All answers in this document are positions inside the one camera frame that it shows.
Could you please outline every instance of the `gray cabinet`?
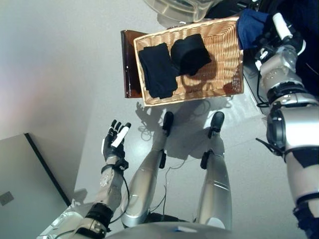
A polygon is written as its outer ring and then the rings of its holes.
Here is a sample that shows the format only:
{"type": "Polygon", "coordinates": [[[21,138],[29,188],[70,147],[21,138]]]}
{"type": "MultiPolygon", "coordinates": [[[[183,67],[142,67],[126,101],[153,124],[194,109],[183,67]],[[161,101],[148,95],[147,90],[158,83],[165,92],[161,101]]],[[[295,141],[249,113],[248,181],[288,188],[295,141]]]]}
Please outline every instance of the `gray cabinet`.
{"type": "Polygon", "coordinates": [[[36,238],[66,208],[25,136],[0,140],[0,238],[36,238]]]}

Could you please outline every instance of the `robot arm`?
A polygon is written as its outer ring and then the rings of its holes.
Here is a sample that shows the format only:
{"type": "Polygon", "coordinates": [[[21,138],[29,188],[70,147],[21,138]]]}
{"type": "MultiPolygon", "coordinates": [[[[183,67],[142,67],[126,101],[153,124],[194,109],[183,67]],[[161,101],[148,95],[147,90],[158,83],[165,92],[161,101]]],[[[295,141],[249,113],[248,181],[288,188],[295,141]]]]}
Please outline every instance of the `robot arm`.
{"type": "Polygon", "coordinates": [[[287,164],[294,215],[308,238],[319,236],[319,102],[296,75],[296,41],[280,13],[273,17],[282,41],[276,51],[257,54],[270,113],[265,144],[287,164]]]}
{"type": "Polygon", "coordinates": [[[102,142],[102,154],[106,165],[101,170],[100,191],[92,208],[70,238],[104,238],[106,232],[109,232],[108,226],[112,223],[113,213],[121,203],[123,181],[128,191],[123,173],[129,167],[129,164],[124,159],[123,143],[131,124],[127,123],[120,128],[121,123],[119,122],[117,125],[116,123],[116,120],[112,122],[108,135],[102,142]]]}

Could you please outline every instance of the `black cloth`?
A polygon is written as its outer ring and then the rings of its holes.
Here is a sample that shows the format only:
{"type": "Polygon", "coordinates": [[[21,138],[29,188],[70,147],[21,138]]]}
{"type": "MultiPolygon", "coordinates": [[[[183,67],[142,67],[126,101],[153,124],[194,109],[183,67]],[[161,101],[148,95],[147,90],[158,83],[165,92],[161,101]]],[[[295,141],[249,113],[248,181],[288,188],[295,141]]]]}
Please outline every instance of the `black cloth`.
{"type": "Polygon", "coordinates": [[[177,89],[176,71],[172,67],[167,45],[145,47],[139,52],[146,89],[153,98],[167,98],[177,89]]]}
{"type": "Polygon", "coordinates": [[[193,76],[201,67],[211,62],[200,34],[177,40],[170,50],[170,56],[179,76],[193,76]]]}

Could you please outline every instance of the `white fingertip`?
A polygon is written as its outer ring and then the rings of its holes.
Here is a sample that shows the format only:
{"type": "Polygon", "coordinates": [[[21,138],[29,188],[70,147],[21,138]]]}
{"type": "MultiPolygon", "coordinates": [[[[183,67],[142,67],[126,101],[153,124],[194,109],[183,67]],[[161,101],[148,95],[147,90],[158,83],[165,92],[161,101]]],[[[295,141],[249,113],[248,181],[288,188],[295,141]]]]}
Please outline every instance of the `white fingertip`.
{"type": "Polygon", "coordinates": [[[286,36],[293,37],[281,13],[276,13],[273,16],[273,21],[281,40],[283,40],[286,36]]]}
{"type": "Polygon", "coordinates": [[[101,153],[103,155],[103,149],[104,149],[104,142],[105,142],[105,139],[102,140],[102,147],[101,147],[101,153]]]}
{"type": "Polygon", "coordinates": [[[130,128],[128,128],[127,126],[125,126],[121,132],[118,133],[116,139],[113,141],[113,143],[111,144],[111,146],[117,148],[120,143],[122,142],[122,140],[124,139],[125,135],[128,133],[130,128]]]}

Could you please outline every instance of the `navy blue cloth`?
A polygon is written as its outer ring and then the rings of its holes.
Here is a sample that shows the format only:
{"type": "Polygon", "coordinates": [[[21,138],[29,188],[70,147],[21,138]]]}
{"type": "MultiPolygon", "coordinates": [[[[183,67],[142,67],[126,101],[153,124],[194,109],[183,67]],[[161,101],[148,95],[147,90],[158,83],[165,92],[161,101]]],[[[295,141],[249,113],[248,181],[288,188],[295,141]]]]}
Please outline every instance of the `navy blue cloth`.
{"type": "Polygon", "coordinates": [[[244,9],[242,11],[237,21],[237,34],[241,49],[257,47],[254,42],[258,36],[263,34],[267,17],[267,13],[252,9],[244,9]]]}

